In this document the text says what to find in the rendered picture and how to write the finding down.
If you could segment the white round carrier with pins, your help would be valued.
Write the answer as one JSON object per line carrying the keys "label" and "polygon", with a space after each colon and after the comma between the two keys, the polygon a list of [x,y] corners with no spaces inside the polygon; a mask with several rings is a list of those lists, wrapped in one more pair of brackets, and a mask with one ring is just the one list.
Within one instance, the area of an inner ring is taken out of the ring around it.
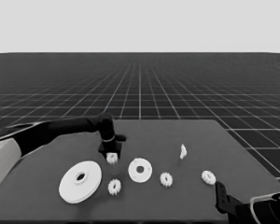
{"label": "white round carrier with pins", "polygon": [[151,163],[143,158],[135,158],[128,167],[130,179],[135,183],[146,183],[152,176]]}

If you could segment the large thick white disc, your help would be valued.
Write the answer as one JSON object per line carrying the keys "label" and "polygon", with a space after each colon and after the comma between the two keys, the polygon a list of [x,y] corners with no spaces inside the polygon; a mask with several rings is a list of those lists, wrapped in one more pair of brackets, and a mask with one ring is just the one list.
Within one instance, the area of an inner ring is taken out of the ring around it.
{"label": "large thick white disc", "polygon": [[81,203],[98,190],[102,178],[102,169],[96,161],[82,161],[64,174],[58,191],[67,203]]}

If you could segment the small white T-shaped piece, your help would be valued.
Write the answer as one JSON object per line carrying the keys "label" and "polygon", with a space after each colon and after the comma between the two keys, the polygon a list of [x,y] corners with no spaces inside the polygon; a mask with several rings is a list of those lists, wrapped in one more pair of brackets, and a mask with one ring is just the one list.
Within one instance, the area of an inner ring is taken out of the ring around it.
{"label": "small white T-shaped piece", "polygon": [[187,156],[188,152],[187,152],[187,149],[184,144],[181,145],[180,149],[181,149],[181,151],[180,151],[179,157],[180,157],[180,160],[183,160]]}

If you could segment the small white toothed gear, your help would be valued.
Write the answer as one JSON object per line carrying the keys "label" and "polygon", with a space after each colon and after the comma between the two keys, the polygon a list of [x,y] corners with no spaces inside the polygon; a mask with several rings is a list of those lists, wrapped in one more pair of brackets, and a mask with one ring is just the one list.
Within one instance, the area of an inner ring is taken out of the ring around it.
{"label": "small white toothed gear", "polygon": [[160,182],[164,187],[170,188],[173,185],[173,177],[170,173],[162,173],[160,176]]}
{"label": "small white toothed gear", "polygon": [[210,171],[202,172],[202,180],[207,185],[214,185],[217,182],[216,176]]}
{"label": "small white toothed gear", "polygon": [[118,179],[113,179],[109,182],[107,188],[111,195],[118,195],[121,190],[121,182]]}
{"label": "small white toothed gear", "polygon": [[106,160],[109,164],[116,164],[119,160],[117,153],[107,153]]}

